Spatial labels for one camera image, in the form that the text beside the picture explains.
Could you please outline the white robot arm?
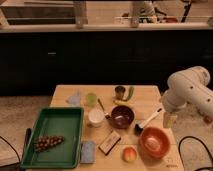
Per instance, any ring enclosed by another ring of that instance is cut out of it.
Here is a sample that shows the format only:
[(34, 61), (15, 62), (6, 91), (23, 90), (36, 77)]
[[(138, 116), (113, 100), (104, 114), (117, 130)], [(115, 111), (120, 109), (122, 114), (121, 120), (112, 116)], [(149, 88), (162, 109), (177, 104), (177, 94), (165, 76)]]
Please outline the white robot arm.
[(195, 66), (171, 74), (167, 80), (168, 89), (161, 97), (164, 107), (163, 127), (171, 128), (177, 119), (176, 111), (188, 103), (196, 106), (202, 113), (213, 119), (213, 90), (208, 70)]

